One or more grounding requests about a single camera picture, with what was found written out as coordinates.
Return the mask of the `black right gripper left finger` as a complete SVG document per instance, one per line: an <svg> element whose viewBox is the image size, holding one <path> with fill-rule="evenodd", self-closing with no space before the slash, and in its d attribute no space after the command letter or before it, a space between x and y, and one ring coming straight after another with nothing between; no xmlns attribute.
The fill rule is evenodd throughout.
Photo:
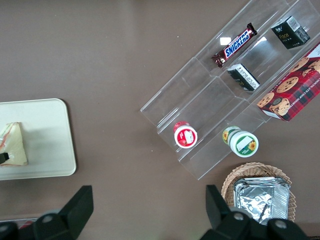
<svg viewBox="0 0 320 240"><path fill-rule="evenodd" d="M0 224L2 240L76 240L94 210L93 188L83 185L58 213L48 213L32 224L18 228L17 223Z"/></svg>

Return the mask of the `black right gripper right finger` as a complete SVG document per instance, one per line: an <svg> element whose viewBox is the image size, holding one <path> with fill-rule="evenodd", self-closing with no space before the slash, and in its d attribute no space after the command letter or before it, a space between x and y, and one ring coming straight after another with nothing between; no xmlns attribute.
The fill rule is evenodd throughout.
<svg viewBox="0 0 320 240"><path fill-rule="evenodd" d="M211 224L202 240L308 240L294 222L273 218L262 225L240 211L231 211L215 185L205 191L206 212Z"/></svg>

